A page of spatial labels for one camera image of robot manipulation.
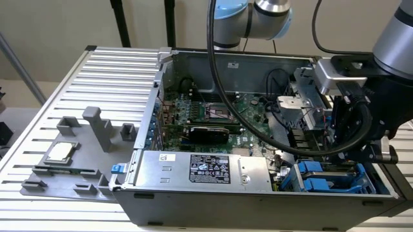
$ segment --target ribbed metal plate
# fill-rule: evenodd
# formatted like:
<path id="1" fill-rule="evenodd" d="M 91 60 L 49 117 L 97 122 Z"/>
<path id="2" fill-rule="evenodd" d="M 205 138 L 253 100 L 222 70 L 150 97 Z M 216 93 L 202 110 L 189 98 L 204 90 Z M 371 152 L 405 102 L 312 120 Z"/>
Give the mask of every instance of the ribbed metal plate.
<path id="1" fill-rule="evenodd" d="M 77 199 L 23 196 L 21 184 L 58 135 L 62 116 L 82 118 L 89 105 L 102 108 L 113 124 L 140 127 L 149 86 L 154 79 L 158 50 L 99 47 L 85 52 L 47 104 L 0 161 L 0 230 L 7 231 L 182 231 L 178 228 L 137 227 L 121 205 Z M 392 144 L 399 168 L 413 185 L 413 123 L 400 127 Z M 197 229 L 192 231 L 229 231 Z M 376 217 L 349 232 L 412 232 L 413 209 L 396 217 Z"/>

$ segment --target sticker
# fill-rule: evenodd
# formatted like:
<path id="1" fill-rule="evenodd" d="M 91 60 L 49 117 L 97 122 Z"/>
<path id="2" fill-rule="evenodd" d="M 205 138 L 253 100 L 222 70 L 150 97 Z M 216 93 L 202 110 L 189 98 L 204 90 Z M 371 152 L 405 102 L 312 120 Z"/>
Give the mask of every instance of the sticker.
<path id="1" fill-rule="evenodd" d="M 176 154 L 161 154 L 160 161 L 176 161 Z"/>
<path id="2" fill-rule="evenodd" d="M 240 67 L 240 63 L 229 63 L 228 67 L 232 69 L 237 69 Z"/>
<path id="3" fill-rule="evenodd" d="M 192 155 L 189 180 L 193 183 L 232 184 L 229 156 Z"/>

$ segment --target blue clip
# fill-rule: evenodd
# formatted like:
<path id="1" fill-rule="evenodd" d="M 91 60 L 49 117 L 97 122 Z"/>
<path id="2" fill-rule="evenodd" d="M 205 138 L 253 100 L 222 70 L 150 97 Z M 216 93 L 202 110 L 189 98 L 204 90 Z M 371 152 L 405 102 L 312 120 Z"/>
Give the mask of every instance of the blue clip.
<path id="1" fill-rule="evenodd" d="M 363 187 L 356 185 L 349 189 L 331 189 L 325 179 L 309 178 L 304 181 L 305 189 L 309 192 L 360 193 Z"/>
<path id="2" fill-rule="evenodd" d="M 307 172 L 323 172 L 321 163 L 317 161 L 303 161 L 299 163 L 299 169 L 301 173 Z"/>
<path id="3" fill-rule="evenodd" d="M 123 174 L 125 166 L 123 165 L 114 165 L 111 169 L 113 174 Z"/>

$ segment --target motherboard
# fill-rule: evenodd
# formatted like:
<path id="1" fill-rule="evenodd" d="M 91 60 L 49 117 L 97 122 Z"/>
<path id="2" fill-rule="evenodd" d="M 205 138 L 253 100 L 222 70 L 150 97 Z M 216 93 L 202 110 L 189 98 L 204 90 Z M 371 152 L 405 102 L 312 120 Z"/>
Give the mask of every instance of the motherboard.
<path id="1" fill-rule="evenodd" d="M 261 96 L 234 93 L 240 113 L 265 134 L 272 136 Z M 165 150 L 265 156 L 260 139 L 244 128 L 220 97 L 206 93 L 166 94 L 164 102 Z"/>

